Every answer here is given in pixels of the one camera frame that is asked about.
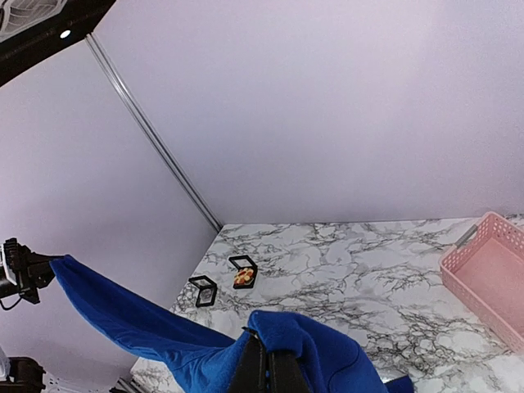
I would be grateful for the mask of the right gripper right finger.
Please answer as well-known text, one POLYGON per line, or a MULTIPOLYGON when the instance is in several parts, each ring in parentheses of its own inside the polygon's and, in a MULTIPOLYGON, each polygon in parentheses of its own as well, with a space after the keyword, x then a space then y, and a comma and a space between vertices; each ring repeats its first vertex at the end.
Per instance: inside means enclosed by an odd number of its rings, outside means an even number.
POLYGON ((309 387, 292 352, 271 352, 268 356, 268 367, 270 392, 309 393, 309 387))

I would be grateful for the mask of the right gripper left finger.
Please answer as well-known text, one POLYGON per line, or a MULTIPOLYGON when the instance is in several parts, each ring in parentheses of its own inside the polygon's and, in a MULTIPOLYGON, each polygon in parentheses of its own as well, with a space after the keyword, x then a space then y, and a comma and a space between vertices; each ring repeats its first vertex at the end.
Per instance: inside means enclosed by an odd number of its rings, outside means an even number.
POLYGON ((248 327, 244 327, 243 330, 249 334, 248 341, 237 363, 228 391, 230 393, 268 392, 266 349, 255 330, 248 327))

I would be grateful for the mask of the blue printed t-shirt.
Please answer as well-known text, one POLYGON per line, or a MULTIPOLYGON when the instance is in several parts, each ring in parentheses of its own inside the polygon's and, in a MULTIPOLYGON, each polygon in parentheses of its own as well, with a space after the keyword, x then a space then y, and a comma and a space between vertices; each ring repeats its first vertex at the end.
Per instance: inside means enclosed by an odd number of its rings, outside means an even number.
MULTIPOLYGON (((249 334, 232 339, 169 312, 112 282, 72 256, 50 263, 70 303, 110 341, 164 363, 186 392, 229 392, 249 334)), ((309 392, 412 392, 409 376, 383 382, 363 348, 345 334, 301 314, 255 310, 246 325, 268 356, 290 351, 309 392)))

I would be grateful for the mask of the orange yellow flower brooch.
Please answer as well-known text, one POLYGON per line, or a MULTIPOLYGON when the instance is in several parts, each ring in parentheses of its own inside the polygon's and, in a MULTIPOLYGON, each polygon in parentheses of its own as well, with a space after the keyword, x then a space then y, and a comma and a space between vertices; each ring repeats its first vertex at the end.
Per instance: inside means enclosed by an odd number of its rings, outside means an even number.
POLYGON ((254 277, 255 270, 253 268, 240 269, 233 279, 233 285, 235 287, 249 286, 254 281, 254 277))

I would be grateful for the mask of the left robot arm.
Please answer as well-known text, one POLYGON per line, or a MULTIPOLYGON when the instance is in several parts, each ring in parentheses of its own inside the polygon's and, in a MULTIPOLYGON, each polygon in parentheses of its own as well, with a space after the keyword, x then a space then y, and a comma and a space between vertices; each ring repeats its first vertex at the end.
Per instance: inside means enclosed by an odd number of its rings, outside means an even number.
POLYGON ((10 311, 23 300, 38 304, 38 291, 55 278, 50 263, 61 258, 36 253, 15 237, 7 239, 1 245, 1 309, 10 311))

